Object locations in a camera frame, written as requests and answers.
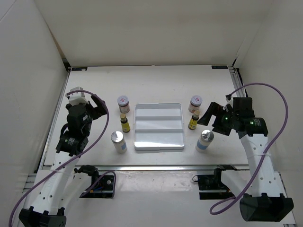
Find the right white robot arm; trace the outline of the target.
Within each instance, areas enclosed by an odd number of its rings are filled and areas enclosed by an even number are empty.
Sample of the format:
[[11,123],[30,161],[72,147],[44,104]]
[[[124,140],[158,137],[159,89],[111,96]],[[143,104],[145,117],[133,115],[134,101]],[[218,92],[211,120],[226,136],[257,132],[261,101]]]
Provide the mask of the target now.
[[280,222],[292,211],[294,203],[279,187],[268,152],[271,143],[268,141],[267,126],[263,118],[255,116],[252,98],[229,98],[225,106],[211,102],[197,123],[207,126],[212,116],[215,116],[214,132],[228,136],[235,130],[238,134],[251,174],[248,182],[234,169],[223,170],[213,176],[216,188],[227,186],[236,196],[227,207],[238,201],[240,214],[247,222]]

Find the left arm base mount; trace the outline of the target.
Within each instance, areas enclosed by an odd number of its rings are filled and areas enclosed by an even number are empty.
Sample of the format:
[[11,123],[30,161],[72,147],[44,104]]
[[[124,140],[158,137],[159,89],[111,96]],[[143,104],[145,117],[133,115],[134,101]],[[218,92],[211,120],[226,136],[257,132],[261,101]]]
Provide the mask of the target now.
[[94,173],[91,186],[81,194],[80,198],[113,199],[116,190],[116,179],[115,171],[106,171],[103,174]]

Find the white shaker silver cap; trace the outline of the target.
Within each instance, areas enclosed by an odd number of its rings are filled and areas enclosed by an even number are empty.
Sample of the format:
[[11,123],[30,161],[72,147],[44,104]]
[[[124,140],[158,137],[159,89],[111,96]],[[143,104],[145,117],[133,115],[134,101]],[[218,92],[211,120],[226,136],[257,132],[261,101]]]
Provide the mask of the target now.
[[124,139],[124,135],[120,131],[115,131],[111,134],[111,141],[117,151],[117,153],[123,154],[127,151],[127,144]]
[[214,133],[210,130],[204,130],[202,131],[197,143],[196,143],[196,150],[198,152],[205,151],[209,145],[214,140]]

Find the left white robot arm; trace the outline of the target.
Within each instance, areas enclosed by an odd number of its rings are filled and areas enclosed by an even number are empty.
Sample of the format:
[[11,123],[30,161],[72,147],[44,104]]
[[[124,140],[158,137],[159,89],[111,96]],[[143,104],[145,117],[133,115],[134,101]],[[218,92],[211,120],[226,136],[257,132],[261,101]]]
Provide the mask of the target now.
[[69,103],[67,123],[62,127],[50,174],[36,183],[39,194],[29,208],[23,208],[19,220],[26,227],[64,227],[73,203],[88,189],[99,184],[97,169],[93,166],[75,166],[80,157],[88,152],[92,122],[109,115],[108,108],[97,95],[91,94],[96,106],[85,98],[85,91],[67,93]]

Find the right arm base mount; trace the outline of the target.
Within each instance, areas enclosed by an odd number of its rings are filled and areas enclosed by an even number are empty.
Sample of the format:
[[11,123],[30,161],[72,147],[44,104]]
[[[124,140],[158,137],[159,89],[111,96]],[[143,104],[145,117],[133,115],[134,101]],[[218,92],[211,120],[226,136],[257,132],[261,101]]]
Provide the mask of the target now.
[[215,175],[194,175],[192,182],[198,184],[200,200],[225,200],[234,194]]

